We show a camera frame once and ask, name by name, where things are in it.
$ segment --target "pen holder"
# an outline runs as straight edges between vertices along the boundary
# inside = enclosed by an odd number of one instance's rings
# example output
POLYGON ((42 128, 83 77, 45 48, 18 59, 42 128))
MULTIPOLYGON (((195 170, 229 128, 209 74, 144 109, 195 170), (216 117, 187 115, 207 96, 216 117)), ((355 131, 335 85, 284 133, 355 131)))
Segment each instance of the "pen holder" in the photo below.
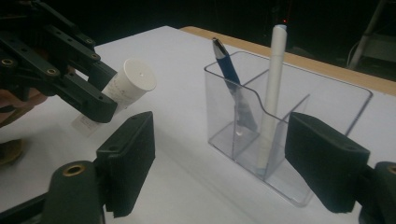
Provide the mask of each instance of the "pen holder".
POLYGON ((283 65, 276 114, 264 108, 269 59, 231 55, 241 85, 224 79, 218 63, 205 67, 208 143, 298 206, 313 193, 285 160, 292 111, 323 120, 348 135, 370 101, 366 89, 283 65))

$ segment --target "robotic arm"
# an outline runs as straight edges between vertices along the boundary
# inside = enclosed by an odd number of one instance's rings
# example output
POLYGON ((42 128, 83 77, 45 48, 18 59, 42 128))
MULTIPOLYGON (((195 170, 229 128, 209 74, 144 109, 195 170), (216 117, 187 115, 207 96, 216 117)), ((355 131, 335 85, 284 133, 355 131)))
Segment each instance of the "robotic arm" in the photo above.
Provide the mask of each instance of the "robotic arm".
POLYGON ((116 71, 101 62, 94 41, 40 1, 7 0, 0 9, 0 89, 28 100, 30 88, 59 95, 89 119, 110 122, 117 104, 101 93, 116 71), (35 52, 42 49, 48 59, 35 52), (88 76, 88 81, 68 66, 88 76))

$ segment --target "pen cap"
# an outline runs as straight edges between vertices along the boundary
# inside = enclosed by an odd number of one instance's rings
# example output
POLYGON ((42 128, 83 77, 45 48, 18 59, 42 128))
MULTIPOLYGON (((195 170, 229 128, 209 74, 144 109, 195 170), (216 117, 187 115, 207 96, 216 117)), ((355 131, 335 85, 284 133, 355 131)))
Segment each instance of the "pen cap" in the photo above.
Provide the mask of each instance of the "pen cap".
POLYGON ((108 82, 103 93, 117 104, 117 112, 137 101, 147 91, 152 91, 157 80, 151 68, 137 59, 125 61, 121 70, 108 82))
POLYGON ((283 56, 286 47, 286 25, 276 25, 273 29, 271 41, 271 56, 283 56))

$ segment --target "transparent container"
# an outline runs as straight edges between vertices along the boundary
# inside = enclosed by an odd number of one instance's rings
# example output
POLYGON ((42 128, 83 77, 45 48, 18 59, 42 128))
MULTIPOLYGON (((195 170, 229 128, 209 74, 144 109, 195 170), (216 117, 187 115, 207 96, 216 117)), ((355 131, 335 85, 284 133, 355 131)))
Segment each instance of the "transparent container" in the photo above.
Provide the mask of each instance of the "transparent container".
POLYGON ((269 114, 269 60, 241 51, 231 59, 241 85, 225 79, 218 63, 205 67, 208 143, 290 202, 307 205, 313 193, 285 160, 290 112, 314 116, 348 135, 372 93, 284 64, 276 113, 269 114))

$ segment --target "white table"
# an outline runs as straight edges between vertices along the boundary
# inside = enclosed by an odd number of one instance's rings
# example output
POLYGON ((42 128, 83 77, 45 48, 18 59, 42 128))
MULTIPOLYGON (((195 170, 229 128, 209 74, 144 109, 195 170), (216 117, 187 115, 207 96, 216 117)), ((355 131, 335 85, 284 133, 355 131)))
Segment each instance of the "white table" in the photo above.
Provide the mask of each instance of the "white table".
MULTIPOLYGON (((227 46, 230 53, 238 49, 227 46)), ((47 191, 51 174, 70 161, 93 161, 95 150, 129 117, 153 111, 156 159, 134 211, 107 223, 358 223, 361 207, 335 215, 314 197, 295 207, 207 143, 204 66, 215 61, 210 40, 161 27, 96 48, 116 70, 139 58, 158 86, 89 138, 70 122, 78 112, 58 97, 0 129, 0 142, 25 139, 25 153, 0 168, 0 212, 47 191)), ((369 161, 396 161, 396 97, 374 91, 350 137, 369 161)))

